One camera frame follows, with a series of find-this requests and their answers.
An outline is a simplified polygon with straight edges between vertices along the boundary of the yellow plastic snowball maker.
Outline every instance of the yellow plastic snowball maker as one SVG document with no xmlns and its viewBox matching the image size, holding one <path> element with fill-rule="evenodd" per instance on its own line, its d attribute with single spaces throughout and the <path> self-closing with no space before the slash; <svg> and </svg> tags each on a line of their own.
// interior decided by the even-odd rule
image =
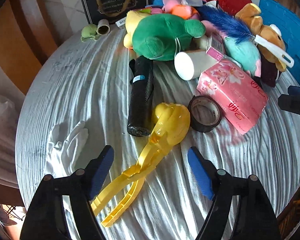
<svg viewBox="0 0 300 240">
<path fill-rule="evenodd" d="M 190 126 L 190 113 L 183 105 L 161 103 L 153 111 L 152 120 L 156 125 L 137 163 L 123 171 L 91 203 L 92 211 L 97 215 L 120 190 L 132 183 L 125 197 L 101 222 L 104 227 L 110 227 L 121 216 L 137 197 L 146 176 L 174 145 L 183 140 Z"/>
</svg>

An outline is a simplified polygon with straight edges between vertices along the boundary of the pink tissue package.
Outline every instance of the pink tissue package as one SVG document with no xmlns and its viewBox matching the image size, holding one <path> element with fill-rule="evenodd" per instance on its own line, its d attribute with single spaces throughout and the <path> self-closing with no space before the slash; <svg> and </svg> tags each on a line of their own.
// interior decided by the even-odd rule
<svg viewBox="0 0 300 240">
<path fill-rule="evenodd" d="M 227 59 L 201 73 L 197 90 L 215 100 L 241 134 L 258 122 L 268 102 L 268 96 L 257 83 Z"/>
</svg>

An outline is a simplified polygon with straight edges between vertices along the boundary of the blue panel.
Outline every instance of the blue panel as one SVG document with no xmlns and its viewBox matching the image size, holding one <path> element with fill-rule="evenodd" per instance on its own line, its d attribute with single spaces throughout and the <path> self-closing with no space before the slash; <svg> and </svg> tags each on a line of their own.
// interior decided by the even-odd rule
<svg viewBox="0 0 300 240">
<path fill-rule="evenodd" d="M 286 51 L 295 61 L 289 71 L 300 85 L 300 19 L 274 0 L 260 0 L 259 7 L 263 23 L 280 29 Z"/>
</svg>

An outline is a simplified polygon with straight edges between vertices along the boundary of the white round object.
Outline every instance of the white round object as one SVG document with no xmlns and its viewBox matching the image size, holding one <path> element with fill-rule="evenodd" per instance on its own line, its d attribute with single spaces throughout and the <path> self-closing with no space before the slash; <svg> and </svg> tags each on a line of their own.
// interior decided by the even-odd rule
<svg viewBox="0 0 300 240">
<path fill-rule="evenodd" d="M 270 28 L 273 29 L 281 37 L 281 31 L 276 25 L 270 24 Z"/>
<path fill-rule="evenodd" d="M 179 52 L 174 58 L 174 67 L 179 77 L 187 81 L 200 77 L 202 72 L 216 63 L 204 50 Z"/>
</svg>

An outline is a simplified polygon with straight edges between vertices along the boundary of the pink plush toy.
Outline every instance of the pink plush toy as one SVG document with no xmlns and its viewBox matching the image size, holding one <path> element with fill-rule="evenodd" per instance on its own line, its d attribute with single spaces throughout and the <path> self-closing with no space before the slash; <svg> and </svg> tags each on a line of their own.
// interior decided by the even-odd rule
<svg viewBox="0 0 300 240">
<path fill-rule="evenodd" d="M 189 5 L 182 5 L 181 0 L 163 0 L 163 4 L 162 10 L 166 13 L 180 16 L 185 20 L 200 19 L 198 11 Z"/>
</svg>

